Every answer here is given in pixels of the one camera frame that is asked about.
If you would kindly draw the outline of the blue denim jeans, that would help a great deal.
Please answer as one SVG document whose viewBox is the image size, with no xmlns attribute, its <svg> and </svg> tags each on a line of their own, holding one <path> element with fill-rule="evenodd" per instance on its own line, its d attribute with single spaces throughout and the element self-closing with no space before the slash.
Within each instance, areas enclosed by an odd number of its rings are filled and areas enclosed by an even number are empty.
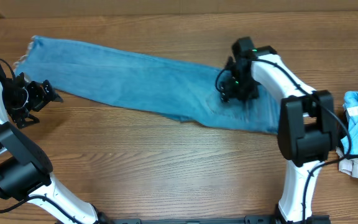
<svg viewBox="0 0 358 224">
<path fill-rule="evenodd" d="M 111 106 L 210 128 L 278 132 L 280 107 L 264 87 L 254 100 L 225 103 L 215 80 L 226 72 L 208 65 L 35 35 L 14 67 L 33 81 Z"/>
</svg>

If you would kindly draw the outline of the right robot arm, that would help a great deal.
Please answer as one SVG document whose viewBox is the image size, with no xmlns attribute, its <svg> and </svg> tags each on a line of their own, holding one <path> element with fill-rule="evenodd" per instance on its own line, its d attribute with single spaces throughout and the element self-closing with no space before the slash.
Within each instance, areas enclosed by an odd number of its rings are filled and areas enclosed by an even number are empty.
<svg viewBox="0 0 358 224">
<path fill-rule="evenodd" d="M 245 223 L 330 223 L 329 216 L 313 214 L 311 202 L 319 172 L 336 147 L 332 94 L 303 83 L 269 45 L 255 47 L 250 37 L 243 37 L 231 49 L 224 67 L 230 76 L 215 81 L 221 100 L 260 99 L 258 87 L 263 86 L 280 104 L 277 141 L 287 160 L 283 193 L 274 215 L 251 215 Z"/>
</svg>

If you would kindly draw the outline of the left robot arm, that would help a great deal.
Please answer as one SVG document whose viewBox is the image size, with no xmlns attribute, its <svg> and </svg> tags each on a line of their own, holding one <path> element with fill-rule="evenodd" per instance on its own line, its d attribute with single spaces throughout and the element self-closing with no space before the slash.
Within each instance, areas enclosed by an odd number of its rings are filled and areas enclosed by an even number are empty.
<svg viewBox="0 0 358 224">
<path fill-rule="evenodd" d="M 48 80 L 27 81 L 23 73 L 7 77 L 0 58 L 0 198 L 17 203 L 0 209 L 7 213 L 25 203 L 36 205 L 59 223 L 110 223 L 94 205 L 69 191 L 54 175 L 46 153 L 22 128 L 37 124 L 31 114 L 49 102 L 62 102 Z"/>
</svg>

